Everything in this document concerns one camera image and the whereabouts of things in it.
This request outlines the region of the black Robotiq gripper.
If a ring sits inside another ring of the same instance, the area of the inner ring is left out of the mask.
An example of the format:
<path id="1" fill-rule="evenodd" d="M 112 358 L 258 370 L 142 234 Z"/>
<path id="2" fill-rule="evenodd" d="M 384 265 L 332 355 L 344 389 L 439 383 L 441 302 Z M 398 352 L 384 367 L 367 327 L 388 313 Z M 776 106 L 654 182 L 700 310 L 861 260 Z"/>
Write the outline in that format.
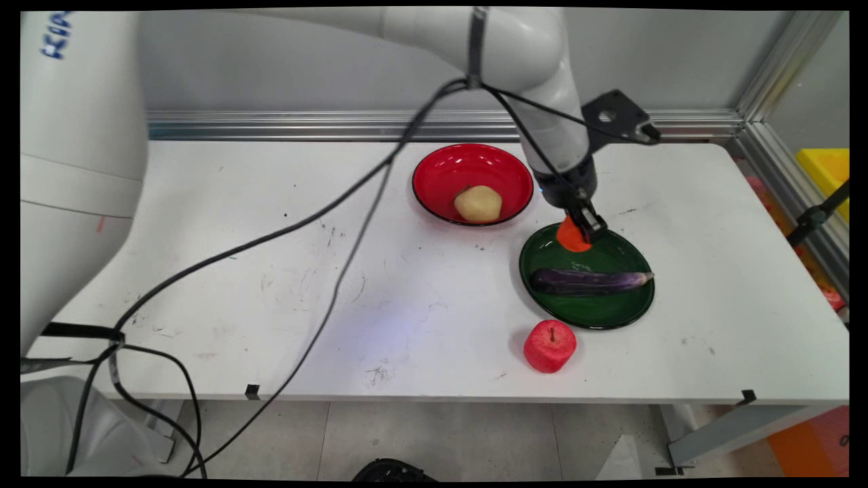
<path id="1" fill-rule="evenodd" d="M 536 169 L 532 173 L 546 202 L 556 208 L 567 208 L 564 234 L 568 240 L 590 240 L 608 228 L 590 201 L 598 187 L 593 157 L 586 157 L 559 177 Z M 571 206 L 575 197 L 576 205 Z"/>

